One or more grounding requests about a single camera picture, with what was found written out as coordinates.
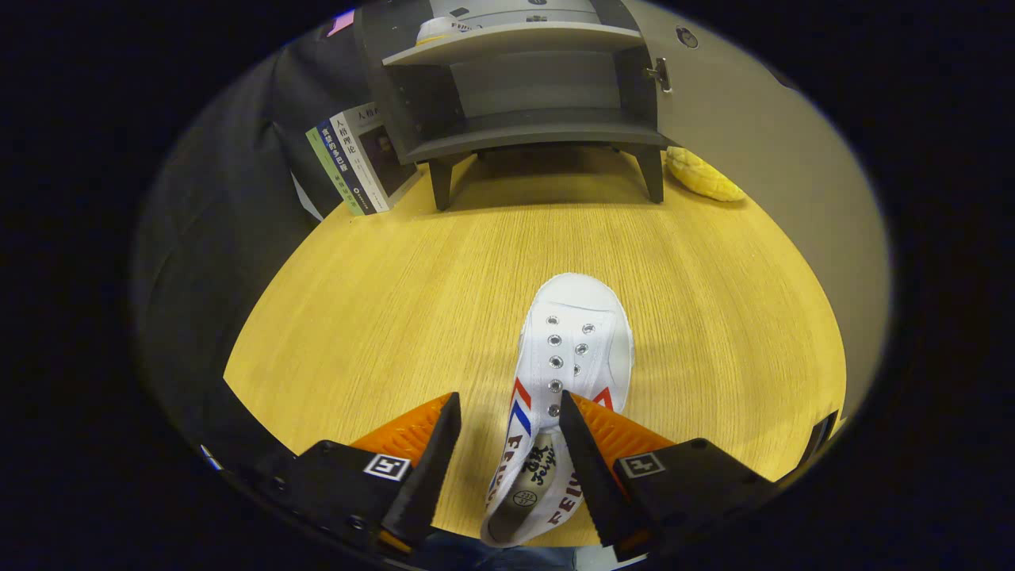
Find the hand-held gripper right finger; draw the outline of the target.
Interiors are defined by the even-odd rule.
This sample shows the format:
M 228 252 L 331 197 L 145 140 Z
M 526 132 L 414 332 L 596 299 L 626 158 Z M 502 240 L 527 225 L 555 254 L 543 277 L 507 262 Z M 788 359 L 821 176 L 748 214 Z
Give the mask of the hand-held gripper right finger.
M 707 439 L 674 443 L 574 392 L 559 426 L 599 542 L 620 558 L 674 555 L 776 494 Z

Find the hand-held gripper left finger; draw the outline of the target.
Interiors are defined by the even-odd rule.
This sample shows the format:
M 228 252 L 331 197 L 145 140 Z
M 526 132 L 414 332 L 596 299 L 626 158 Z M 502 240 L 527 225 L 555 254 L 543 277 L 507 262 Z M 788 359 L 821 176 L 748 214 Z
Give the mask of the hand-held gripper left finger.
M 461 425 L 459 394 L 443 394 L 352 444 L 322 440 L 299 455 L 284 455 L 258 491 L 346 546 L 407 556 L 434 531 Z

